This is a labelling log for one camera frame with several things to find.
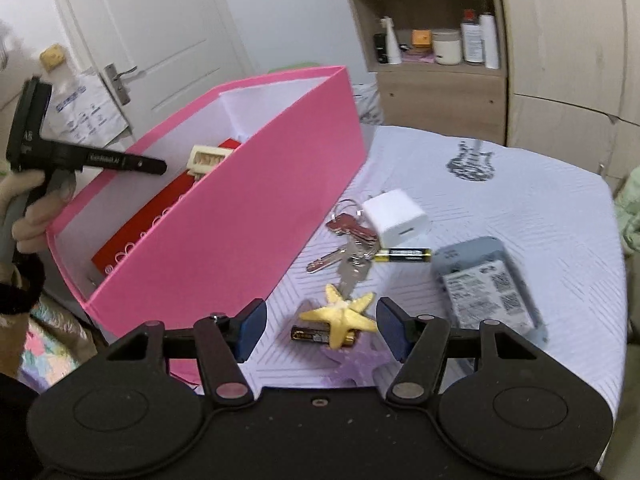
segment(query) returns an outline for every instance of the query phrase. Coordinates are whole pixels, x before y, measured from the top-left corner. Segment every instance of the red notebook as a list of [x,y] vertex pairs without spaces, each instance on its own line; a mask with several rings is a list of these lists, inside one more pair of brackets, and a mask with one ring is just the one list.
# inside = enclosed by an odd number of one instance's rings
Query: red notebook
[[[219,147],[234,150],[238,146],[240,142],[237,140],[227,139]],[[100,273],[103,276],[109,274],[194,183],[194,177],[186,172],[181,174],[124,224],[91,259]]]

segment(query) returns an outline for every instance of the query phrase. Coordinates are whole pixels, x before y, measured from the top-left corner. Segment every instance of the yellow starfish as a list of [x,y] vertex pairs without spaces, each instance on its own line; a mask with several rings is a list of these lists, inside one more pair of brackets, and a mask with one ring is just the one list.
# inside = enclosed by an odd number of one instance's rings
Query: yellow starfish
[[328,305],[303,312],[300,314],[300,319],[328,323],[331,326],[329,332],[330,348],[334,350],[340,348],[349,330],[378,331],[376,322],[362,315],[373,300],[373,292],[353,301],[345,300],[331,284],[324,288],[324,292]]

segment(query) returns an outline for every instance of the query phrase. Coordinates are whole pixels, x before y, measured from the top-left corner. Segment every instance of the shelf board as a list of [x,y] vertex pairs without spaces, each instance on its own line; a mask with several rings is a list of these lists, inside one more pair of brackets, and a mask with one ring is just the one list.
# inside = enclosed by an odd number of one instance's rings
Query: shelf board
[[459,65],[440,65],[437,63],[423,63],[420,61],[405,61],[399,65],[376,63],[372,72],[454,72],[461,74],[490,75],[504,77],[504,70],[494,70],[484,65],[462,62]]

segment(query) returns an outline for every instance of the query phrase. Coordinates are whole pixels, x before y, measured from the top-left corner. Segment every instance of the device handle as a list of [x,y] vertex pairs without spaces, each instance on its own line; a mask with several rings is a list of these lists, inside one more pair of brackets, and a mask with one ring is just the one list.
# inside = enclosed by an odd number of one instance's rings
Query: device handle
[[41,199],[47,193],[59,189],[62,183],[69,178],[73,173],[65,170],[55,170],[53,173],[45,172],[45,181],[40,186],[32,189],[27,193],[23,193],[20,196],[15,197],[9,202],[9,206],[4,216],[4,222],[2,223],[2,231],[0,238],[0,264],[19,264],[24,258],[22,253],[19,253],[16,246],[16,241],[11,234],[12,227],[15,221],[24,216],[24,212],[27,208]]

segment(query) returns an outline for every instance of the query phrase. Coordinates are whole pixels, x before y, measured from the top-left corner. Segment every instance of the bottle with red cap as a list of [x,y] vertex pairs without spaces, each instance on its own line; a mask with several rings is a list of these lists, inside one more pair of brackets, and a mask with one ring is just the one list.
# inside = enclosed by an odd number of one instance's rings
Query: bottle with red cap
[[482,30],[473,9],[465,9],[465,17],[460,26],[462,30],[462,46],[465,61],[469,63],[484,62],[482,50]]

